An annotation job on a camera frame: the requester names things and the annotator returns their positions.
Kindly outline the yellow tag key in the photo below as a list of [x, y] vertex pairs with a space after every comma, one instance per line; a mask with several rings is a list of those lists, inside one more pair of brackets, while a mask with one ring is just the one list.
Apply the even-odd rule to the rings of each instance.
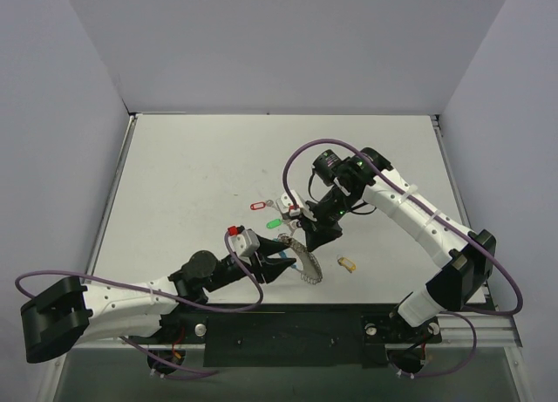
[[357, 265], [346, 256], [338, 256], [337, 264], [346, 269], [349, 273], [353, 273], [357, 269]]

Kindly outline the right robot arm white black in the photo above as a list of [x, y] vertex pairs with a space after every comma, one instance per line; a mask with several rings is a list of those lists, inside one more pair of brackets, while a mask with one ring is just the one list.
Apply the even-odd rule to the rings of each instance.
[[329, 190], [319, 201], [307, 201], [303, 206], [306, 246], [314, 251], [340, 238], [339, 222], [358, 201], [398, 224], [439, 267], [429, 282], [391, 314], [391, 334], [408, 340], [439, 313], [463, 308], [492, 274], [490, 259], [496, 240], [485, 230], [476, 234], [441, 213], [374, 149], [366, 147], [360, 153], [372, 163], [367, 165], [360, 155], [340, 159], [330, 149], [314, 160], [312, 173]]

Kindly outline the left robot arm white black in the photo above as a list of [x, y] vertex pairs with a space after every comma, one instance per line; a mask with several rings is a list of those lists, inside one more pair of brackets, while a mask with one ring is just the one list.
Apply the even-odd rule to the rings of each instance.
[[228, 255], [208, 250], [192, 254], [173, 274], [125, 284], [63, 273], [60, 280], [25, 303], [20, 310], [26, 360], [50, 361], [76, 344], [114, 337], [144, 337], [168, 344], [187, 332], [194, 310], [224, 312], [209, 304], [211, 292], [248, 279], [256, 287], [274, 282], [295, 259], [279, 257], [283, 242], [241, 229], [226, 235]]

